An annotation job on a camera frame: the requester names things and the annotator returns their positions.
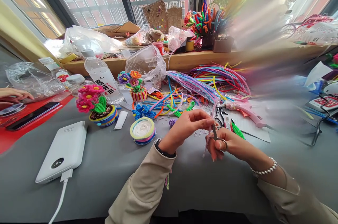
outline red table mat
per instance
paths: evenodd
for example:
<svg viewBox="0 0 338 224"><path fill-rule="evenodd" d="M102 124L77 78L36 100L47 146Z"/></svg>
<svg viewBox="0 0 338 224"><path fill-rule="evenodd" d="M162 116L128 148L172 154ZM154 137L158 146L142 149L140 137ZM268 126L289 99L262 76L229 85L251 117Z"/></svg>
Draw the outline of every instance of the red table mat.
<svg viewBox="0 0 338 224"><path fill-rule="evenodd" d="M46 113L42 117L38 118L37 120L33 121L32 123L28 124L27 126L23 127L22 129L12 132L6 130L6 126L0 127L0 154L7 151L18 139L20 139L24 134L30 132L34 128L37 128L39 125L46 122L49 118L55 115L60 109L62 109L70 100L72 100L73 96L68 92L65 91L59 95L47 98L45 100L36 102L36 103L29 103L27 106L20 112L13 114L8 117L0 118L0 126L1 124L5 123L6 121L16 118L15 120L11 121L6 126L14 123L15 121L21 119L22 117L30 114L31 112L39 109L40 107L44 106L46 103L49 102L59 102L61 105L54 108L50 112Z"/></svg>

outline bottle label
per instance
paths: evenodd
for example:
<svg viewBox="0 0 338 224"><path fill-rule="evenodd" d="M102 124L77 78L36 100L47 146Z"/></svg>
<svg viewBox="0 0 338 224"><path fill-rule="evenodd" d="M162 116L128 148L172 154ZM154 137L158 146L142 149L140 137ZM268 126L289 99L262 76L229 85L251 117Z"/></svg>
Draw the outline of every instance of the bottle label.
<svg viewBox="0 0 338 224"><path fill-rule="evenodd" d="M103 94L111 100L117 99L119 95L118 87L115 84L115 79L110 72L107 70L104 73L91 75L91 78L95 82L95 84L102 86L105 90Z"/></svg>
<svg viewBox="0 0 338 224"><path fill-rule="evenodd" d="M55 74L55 76L56 76L56 78L60 81L60 82L62 82L66 87L71 87L71 84L69 83L69 82L67 82L66 81L66 78L69 76L69 75L67 75L67 74L65 74L65 73L63 73L63 72L57 72L56 74Z"/></svg>

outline power bank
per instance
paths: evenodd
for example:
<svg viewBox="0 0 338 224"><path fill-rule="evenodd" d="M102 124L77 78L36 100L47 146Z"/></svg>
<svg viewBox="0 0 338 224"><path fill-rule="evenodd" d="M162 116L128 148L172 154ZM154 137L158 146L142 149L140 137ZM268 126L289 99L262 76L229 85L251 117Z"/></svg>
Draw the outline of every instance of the power bank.
<svg viewBox="0 0 338 224"><path fill-rule="evenodd" d="M82 162L87 127L84 121L59 129L48 150L35 182L48 183Z"/></svg>

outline pearl bracelet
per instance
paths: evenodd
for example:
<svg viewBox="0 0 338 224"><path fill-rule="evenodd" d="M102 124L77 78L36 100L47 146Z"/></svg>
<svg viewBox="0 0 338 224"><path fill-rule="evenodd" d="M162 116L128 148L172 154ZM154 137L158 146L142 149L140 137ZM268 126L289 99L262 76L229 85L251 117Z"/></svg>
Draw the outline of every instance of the pearl bracelet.
<svg viewBox="0 0 338 224"><path fill-rule="evenodd" d="M274 162L274 164L272 165L271 168L267 169L267 170L264 170L264 171L256 171L256 170L253 170L251 167L250 169L252 170L253 173L255 173L256 175L266 175L268 173L271 173L272 171L274 171L276 168L277 168L277 162L272 158L270 157L270 159Z"/></svg>

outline tape roll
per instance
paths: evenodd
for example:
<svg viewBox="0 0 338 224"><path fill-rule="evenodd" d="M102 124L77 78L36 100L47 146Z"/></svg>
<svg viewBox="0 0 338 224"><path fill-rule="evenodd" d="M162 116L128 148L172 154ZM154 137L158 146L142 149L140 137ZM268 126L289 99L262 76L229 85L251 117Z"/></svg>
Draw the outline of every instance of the tape roll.
<svg viewBox="0 0 338 224"><path fill-rule="evenodd" d="M194 44L195 44L195 41L187 41L186 43L186 51L187 52L191 52L194 50Z"/></svg>

